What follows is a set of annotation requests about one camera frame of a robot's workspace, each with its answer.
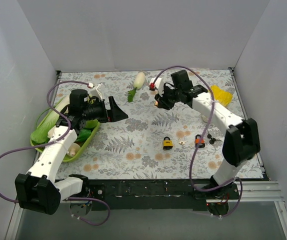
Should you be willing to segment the yellow padlock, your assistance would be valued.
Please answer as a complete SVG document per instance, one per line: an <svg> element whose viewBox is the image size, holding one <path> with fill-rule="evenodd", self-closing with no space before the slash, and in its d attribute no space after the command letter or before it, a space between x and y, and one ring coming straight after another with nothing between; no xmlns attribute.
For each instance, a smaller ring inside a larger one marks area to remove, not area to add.
<svg viewBox="0 0 287 240"><path fill-rule="evenodd" d="M172 140L168 137L165 136L163 139L163 149L164 150L171 150L173 148L173 142Z"/></svg>

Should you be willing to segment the orange padlock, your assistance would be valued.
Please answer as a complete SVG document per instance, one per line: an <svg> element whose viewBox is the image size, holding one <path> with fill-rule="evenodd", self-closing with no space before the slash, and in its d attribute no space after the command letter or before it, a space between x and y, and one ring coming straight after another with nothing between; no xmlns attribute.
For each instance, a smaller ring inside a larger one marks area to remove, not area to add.
<svg viewBox="0 0 287 240"><path fill-rule="evenodd" d="M204 139L201 137L200 134L197 134L195 136L195 147L204 148L205 146L206 145L205 145Z"/></svg>

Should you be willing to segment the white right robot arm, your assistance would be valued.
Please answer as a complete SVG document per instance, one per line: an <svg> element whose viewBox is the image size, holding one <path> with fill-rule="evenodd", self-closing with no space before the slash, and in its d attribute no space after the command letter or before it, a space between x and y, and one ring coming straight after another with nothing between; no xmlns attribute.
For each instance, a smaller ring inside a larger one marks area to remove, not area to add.
<svg viewBox="0 0 287 240"><path fill-rule="evenodd" d="M233 183L246 163L260 152L258 124L252 119L244 119L215 100L213 91L207 84L193 85L188 76L189 68L184 67L171 75L172 83L164 82L157 75L149 81L150 91L157 91L155 100L159 109L171 110L175 103L183 103L208 119L224 135L222 146L223 161L210 178L206 189L195 187L200 192L210 192L221 199L228 193L227 185Z"/></svg>

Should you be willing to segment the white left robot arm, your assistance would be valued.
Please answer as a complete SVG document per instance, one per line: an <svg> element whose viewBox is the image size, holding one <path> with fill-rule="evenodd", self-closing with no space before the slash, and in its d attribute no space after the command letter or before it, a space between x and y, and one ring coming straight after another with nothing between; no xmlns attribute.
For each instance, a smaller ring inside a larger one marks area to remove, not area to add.
<svg viewBox="0 0 287 240"><path fill-rule="evenodd" d="M110 108L98 96L89 96L85 89L72 90L69 104L66 105L54 126L54 132L36 163L26 174L18 174L15 188L21 208L52 215L60 202L76 197L85 200L90 194L86 185L88 178L80 174L71 174L64 180L56 181L59 167L69 148L77 140L78 134L85 128L87 121L100 123L118 122L128 118L109 96Z"/></svg>

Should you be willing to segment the black keys of orange padlock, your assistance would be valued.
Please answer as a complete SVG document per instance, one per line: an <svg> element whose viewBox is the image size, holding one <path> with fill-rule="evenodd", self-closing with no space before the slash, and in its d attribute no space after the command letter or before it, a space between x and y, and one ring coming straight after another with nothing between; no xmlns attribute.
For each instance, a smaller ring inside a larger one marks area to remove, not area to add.
<svg viewBox="0 0 287 240"><path fill-rule="evenodd" d="M221 142L220 139L213 137L210 133L207 134L207 138L209 140L209 144L214 145L216 142Z"/></svg>

